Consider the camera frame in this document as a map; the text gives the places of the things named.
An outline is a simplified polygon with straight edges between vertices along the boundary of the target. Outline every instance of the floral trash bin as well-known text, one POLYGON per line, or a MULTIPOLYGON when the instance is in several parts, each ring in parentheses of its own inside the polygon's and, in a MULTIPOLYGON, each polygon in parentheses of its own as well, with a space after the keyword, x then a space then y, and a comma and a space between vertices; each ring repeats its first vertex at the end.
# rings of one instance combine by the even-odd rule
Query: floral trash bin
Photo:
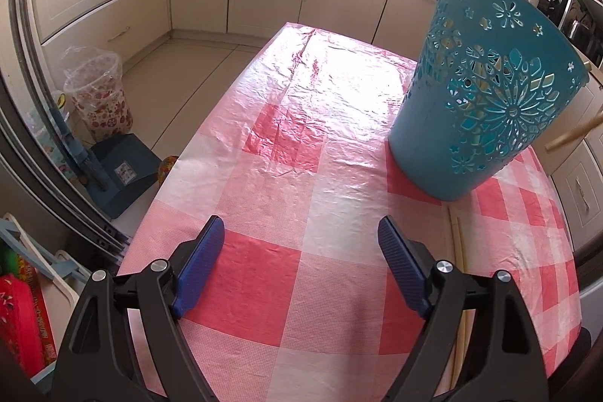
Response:
POLYGON ((100 142, 132 128, 119 55, 94 47, 70 47, 62 59, 64 92, 92 138, 100 142))
POLYGON ((439 0, 391 152, 423 191, 456 200, 527 148, 588 80, 528 1, 439 0))

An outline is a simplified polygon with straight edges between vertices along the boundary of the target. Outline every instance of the wooden rolling pin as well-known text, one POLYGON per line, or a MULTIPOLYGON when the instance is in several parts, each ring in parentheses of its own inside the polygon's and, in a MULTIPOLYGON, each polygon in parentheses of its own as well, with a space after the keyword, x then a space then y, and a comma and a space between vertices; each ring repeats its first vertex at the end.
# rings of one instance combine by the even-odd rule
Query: wooden rolling pin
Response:
MULTIPOLYGON (((587 60, 584 62, 584 68, 589 72, 592 70, 590 61, 587 60)), ((555 140, 550 141, 545 145, 545 150, 547 152, 554 152, 555 150, 560 149, 561 147, 566 146, 575 140, 584 138, 593 128, 597 128, 599 125, 601 125, 601 123, 603 123, 603 111, 601 111, 601 113, 595 116, 592 120, 589 120, 582 125, 578 125, 573 130, 564 133, 561 137, 557 137, 555 140)))

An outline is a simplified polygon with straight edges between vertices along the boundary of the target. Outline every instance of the metal screw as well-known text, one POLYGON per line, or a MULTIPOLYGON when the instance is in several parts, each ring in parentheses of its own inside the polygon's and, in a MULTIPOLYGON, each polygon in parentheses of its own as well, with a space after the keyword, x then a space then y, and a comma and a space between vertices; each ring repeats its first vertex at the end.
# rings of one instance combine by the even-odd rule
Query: metal screw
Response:
POLYGON ((438 261, 435 267, 438 268, 438 271, 442 273, 449 273, 454 269, 454 266, 448 261, 438 261))
POLYGON ((496 273, 496 277, 503 283, 508 283, 511 281, 511 274, 508 271, 499 271, 496 273))
POLYGON ((157 261, 153 261, 153 263, 151 264, 151 270, 155 271, 155 273, 164 271, 167 267, 168 262, 163 259, 157 259, 157 261))
POLYGON ((102 281, 107 277, 107 272, 103 269, 99 269, 92 273, 92 281, 102 281))

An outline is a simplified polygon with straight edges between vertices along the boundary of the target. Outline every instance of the tile floor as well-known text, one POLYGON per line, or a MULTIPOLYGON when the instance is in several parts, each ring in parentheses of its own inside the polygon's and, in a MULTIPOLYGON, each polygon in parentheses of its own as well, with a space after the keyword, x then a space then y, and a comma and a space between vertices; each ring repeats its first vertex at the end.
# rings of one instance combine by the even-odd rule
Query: tile floor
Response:
MULTIPOLYGON (((211 41, 167 40, 124 74, 133 133, 161 159, 180 155, 259 50, 211 41)), ((80 122, 76 134, 89 142, 82 126, 80 122)), ((158 189, 153 185, 115 219, 117 229, 132 237, 158 189)))

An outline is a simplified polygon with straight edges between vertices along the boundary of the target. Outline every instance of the table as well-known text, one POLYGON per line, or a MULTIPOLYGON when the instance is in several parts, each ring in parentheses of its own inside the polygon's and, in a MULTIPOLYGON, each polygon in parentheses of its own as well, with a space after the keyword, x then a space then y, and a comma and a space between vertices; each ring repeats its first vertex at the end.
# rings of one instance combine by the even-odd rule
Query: table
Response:
MULTIPOLYGON (((211 214, 223 218, 222 253, 181 320, 222 402, 381 400, 422 326, 378 247, 385 214, 436 258, 480 274, 509 269, 548 373, 574 343, 572 253, 533 152, 452 204, 424 194, 394 163, 388 129, 414 66, 288 24, 222 97, 159 190, 120 273, 169 257, 211 214)), ((161 392, 139 318, 132 323, 145 381, 161 392)))

